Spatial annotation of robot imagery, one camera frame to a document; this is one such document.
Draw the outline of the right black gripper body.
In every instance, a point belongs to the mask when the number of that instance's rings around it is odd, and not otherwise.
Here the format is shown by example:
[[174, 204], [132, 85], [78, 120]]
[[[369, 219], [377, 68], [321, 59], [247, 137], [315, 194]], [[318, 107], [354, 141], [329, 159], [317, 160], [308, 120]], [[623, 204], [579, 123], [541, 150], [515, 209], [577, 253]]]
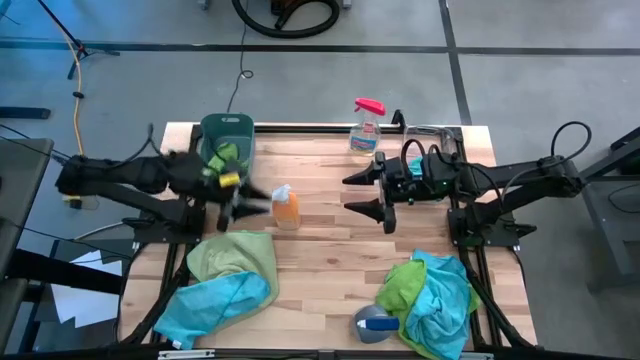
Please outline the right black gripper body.
[[396, 203], [412, 205], [426, 194], [425, 184], [414, 179], [399, 157], [387, 159], [383, 152], [374, 155], [374, 169], [379, 187], [376, 199], [377, 222], [381, 223], [385, 234], [396, 230]]

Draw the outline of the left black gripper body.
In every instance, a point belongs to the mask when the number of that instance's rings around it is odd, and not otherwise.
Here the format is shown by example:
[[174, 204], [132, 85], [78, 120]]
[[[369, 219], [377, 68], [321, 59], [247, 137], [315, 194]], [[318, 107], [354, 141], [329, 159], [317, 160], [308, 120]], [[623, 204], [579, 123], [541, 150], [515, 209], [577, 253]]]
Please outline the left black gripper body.
[[234, 172], [219, 176], [208, 176], [205, 174], [205, 168], [202, 170], [203, 181], [207, 189], [213, 192], [208, 201], [219, 206], [216, 230], [226, 232], [234, 222], [231, 217], [232, 206], [246, 203], [244, 186], [247, 185], [247, 173], [239, 174]]

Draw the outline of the pale green microfiber towel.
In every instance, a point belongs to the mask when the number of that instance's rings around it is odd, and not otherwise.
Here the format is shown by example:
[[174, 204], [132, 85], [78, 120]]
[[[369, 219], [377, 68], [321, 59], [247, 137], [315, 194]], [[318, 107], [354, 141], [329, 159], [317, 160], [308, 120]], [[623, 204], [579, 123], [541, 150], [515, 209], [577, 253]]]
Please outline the pale green microfiber towel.
[[242, 271], [263, 277], [270, 293], [254, 313], [264, 310], [279, 295], [274, 242], [269, 233], [235, 231], [213, 236], [189, 252], [187, 266], [200, 282]]

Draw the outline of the orange bottle white trigger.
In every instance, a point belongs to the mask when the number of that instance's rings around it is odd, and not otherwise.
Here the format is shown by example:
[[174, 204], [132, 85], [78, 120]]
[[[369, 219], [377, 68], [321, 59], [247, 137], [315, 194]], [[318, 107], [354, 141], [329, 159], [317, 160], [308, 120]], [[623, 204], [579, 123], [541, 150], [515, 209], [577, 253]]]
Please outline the orange bottle white trigger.
[[272, 215], [277, 226], [282, 230], [297, 230], [300, 227], [298, 199], [292, 192], [291, 186], [286, 184], [272, 192]]

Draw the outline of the Windex bottle red trigger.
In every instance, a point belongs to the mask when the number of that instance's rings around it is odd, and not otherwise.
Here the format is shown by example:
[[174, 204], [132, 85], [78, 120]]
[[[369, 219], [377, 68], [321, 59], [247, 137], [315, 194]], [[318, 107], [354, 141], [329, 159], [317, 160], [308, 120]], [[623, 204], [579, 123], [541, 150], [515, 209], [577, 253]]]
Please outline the Windex bottle red trigger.
[[354, 112], [360, 116], [349, 134], [349, 149], [361, 155], [373, 155], [381, 138], [380, 122], [386, 117], [385, 105], [371, 98], [356, 98]]

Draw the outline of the clear plastic basket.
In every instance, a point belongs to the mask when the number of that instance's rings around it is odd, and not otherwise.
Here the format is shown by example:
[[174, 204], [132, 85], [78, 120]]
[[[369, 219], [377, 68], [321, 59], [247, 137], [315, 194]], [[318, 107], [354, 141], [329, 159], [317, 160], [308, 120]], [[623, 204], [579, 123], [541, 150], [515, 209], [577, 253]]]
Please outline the clear plastic basket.
[[445, 127], [436, 127], [428, 125], [408, 126], [403, 135], [402, 148], [400, 150], [400, 159], [406, 168], [409, 178], [419, 180], [429, 190], [436, 189], [436, 183], [431, 180], [423, 170], [421, 178], [414, 178], [408, 169], [408, 162], [416, 157], [424, 156], [427, 153], [434, 153], [431, 147], [436, 145], [441, 152], [452, 152], [456, 150], [455, 134], [451, 129]]

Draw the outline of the dark green plastic basket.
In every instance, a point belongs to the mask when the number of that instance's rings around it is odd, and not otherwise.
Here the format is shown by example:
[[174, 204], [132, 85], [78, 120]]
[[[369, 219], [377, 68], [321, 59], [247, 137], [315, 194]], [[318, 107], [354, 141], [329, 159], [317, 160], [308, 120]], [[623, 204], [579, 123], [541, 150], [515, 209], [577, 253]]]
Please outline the dark green plastic basket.
[[240, 160], [247, 160], [251, 173], [254, 159], [254, 122], [244, 114], [215, 113], [207, 115], [201, 120], [200, 129], [202, 140], [199, 155], [207, 166], [216, 148], [222, 143], [236, 144], [240, 152]]

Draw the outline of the white paper sheets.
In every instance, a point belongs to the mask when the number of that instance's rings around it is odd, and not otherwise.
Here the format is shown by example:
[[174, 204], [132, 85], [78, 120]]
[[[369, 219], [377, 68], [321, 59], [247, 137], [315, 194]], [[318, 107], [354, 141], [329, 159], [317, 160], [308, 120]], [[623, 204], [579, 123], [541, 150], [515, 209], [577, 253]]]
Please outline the white paper sheets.
[[[82, 255], [72, 260], [72, 263], [114, 275], [122, 274], [122, 261], [106, 262], [98, 250]], [[81, 328], [116, 317], [119, 300], [117, 294], [56, 284], [52, 284], [51, 289], [61, 323], [73, 319], [75, 327]]]

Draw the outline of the black tripod stand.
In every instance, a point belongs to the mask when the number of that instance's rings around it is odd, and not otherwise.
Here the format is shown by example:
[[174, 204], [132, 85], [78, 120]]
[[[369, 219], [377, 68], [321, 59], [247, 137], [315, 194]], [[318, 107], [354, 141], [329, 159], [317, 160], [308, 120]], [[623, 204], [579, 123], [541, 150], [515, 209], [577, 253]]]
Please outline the black tripod stand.
[[67, 27], [59, 20], [59, 18], [53, 13], [53, 11], [45, 4], [43, 0], [36, 0], [42, 9], [47, 13], [49, 18], [54, 22], [58, 30], [63, 34], [64, 40], [71, 49], [71, 53], [74, 55], [74, 60], [70, 66], [67, 74], [67, 79], [72, 80], [75, 74], [80, 73], [80, 61], [95, 54], [120, 56], [118, 51], [103, 50], [94, 47], [87, 47], [80, 39], [71, 34]]

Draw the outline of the gray desk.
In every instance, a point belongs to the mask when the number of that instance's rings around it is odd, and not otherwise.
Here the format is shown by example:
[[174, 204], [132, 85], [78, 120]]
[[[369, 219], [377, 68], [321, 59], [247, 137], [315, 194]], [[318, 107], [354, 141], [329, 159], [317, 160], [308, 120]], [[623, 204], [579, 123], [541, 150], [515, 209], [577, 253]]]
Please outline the gray desk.
[[49, 163], [51, 139], [0, 139], [0, 281]]

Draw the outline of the gray metal stand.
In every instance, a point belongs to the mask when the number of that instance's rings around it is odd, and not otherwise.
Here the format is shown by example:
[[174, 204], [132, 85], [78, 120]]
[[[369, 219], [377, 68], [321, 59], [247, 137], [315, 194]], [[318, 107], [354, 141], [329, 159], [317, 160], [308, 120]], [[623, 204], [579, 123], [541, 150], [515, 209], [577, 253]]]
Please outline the gray metal stand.
[[640, 285], [640, 127], [611, 144], [609, 153], [580, 171], [582, 197], [612, 269], [587, 283], [590, 292]]

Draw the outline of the black aluminium table frame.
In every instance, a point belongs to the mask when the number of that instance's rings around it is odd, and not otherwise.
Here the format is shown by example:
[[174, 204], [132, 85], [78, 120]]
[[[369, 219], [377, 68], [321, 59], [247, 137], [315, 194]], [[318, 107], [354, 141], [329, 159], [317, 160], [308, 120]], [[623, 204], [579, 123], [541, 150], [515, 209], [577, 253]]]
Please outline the black aluminium table frame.
[[[393, 265], [409, 260], [414, 249], [436, 256], [455, 255], [446, 213], [452, 203], [396, 205], [398, 225], [385, 235], [381, 224], [348, 211], [343, 204], [368, 201], [376, 187], [348, 186], [341, 180], [365, 168], [370, 157], [348, 149], [351, 125], [256, 125], [252, 180], [270, 191], [290, 184], [300, 203], [301, 226], [277, 228], [270, 216], [251, 217], [230, 229], [271, 232], [277, 257], [280, 294], [257, 315], [213, 335], [198, 338], [196, 347], [222, 349], [319, 350], [405, 355], [397, 335], [377, 344], [363, 344], [350, 331], [352, 314], [373, 303]], [[123, 341], [148, 313], [179, 266], [184, 246], [150, 244], [133, 262], [121, 305], [116, 339]], [[469, 252], [482, 282], [520, 335], [537, 343], [521, 266], [511, 250], [489, 247]]]

